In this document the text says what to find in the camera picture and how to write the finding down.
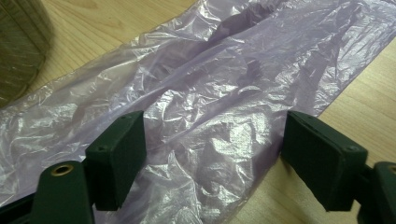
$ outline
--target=wooden surface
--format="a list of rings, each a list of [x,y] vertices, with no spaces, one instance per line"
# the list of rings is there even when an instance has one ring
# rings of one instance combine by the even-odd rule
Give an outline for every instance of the wooden surface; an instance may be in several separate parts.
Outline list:
[[[49,59],[30,91],[72,72],[158,24],[193,0],[43,0],[54,24]],[[320,116],[370,151],[369,164],[396,161],[396,40]],[[278,160],[231,223],[356,223],[326,213],[301,179]]]

